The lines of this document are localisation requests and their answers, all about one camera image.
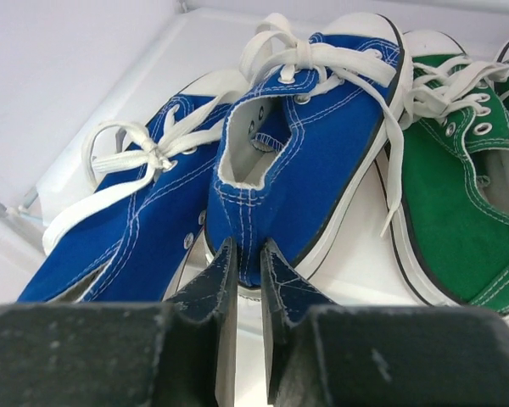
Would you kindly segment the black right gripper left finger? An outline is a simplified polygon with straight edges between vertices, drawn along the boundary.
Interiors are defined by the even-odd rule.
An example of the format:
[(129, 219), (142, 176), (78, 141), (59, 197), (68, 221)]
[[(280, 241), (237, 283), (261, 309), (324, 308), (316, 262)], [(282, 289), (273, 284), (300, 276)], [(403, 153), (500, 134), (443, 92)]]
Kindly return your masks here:
[(0, 406), (231, 406), (237, 246), (157, 303), (0, 306)]

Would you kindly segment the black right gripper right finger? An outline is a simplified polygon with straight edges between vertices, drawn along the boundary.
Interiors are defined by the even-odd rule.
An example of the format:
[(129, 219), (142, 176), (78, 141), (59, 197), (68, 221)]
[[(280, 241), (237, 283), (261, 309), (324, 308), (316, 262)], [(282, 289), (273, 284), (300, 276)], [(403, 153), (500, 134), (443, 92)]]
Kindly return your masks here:
[(473, 307), (344, 306), (268, 240), (260, 253), (275, 406), (509, 406), (509, 326)]

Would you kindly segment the blue canvas sneaker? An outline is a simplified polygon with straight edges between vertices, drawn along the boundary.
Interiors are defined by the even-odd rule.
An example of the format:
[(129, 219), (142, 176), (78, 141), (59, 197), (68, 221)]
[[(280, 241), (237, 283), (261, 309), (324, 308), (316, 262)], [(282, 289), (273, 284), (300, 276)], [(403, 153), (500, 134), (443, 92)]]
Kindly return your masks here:
[(237, 70), (217, 70), (185, 86), (145, 124), (98, 125), (81, 150), (93, 192), (45, 231), (46, 259), (20, 302), (172, 295), (203, 229), (225, 116), (247, 86)]
[(346, 14), (301, 39), (274, 13), (258, 24), (239, 70), (249, 89), (224, 120), (205, 240), (209, 254), (236, 240), (239, 291), (258, 298), (266, 240), (311, 277), (385, 145), (387, 207), (399, 208), (400, 117), (412, 60), (400, 30), (381, 14)]

